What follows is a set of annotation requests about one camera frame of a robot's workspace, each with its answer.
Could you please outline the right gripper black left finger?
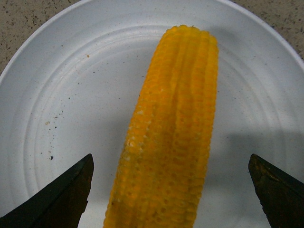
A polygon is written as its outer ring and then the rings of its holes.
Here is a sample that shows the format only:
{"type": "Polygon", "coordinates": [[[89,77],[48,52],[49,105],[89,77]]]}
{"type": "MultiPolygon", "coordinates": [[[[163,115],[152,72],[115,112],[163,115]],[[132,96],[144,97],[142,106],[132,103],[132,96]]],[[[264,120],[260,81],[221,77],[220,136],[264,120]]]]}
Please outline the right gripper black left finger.
{"type": "Polygon", "coordinates": [[[87,206],[94,172],[86,155],[26,202],[1,217],[2,228],[76,228],[87,206]]]}

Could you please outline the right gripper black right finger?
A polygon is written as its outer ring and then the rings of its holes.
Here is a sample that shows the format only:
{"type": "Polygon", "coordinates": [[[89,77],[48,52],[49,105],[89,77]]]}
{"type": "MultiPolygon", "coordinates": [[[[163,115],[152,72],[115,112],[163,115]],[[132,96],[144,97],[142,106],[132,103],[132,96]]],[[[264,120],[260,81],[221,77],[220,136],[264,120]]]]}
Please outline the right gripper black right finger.
{"type": "Polygon", "coordinates": [[[256,154],[249,173],[263,212],[272,228],[304,226],[304,184],[256,154]]]}

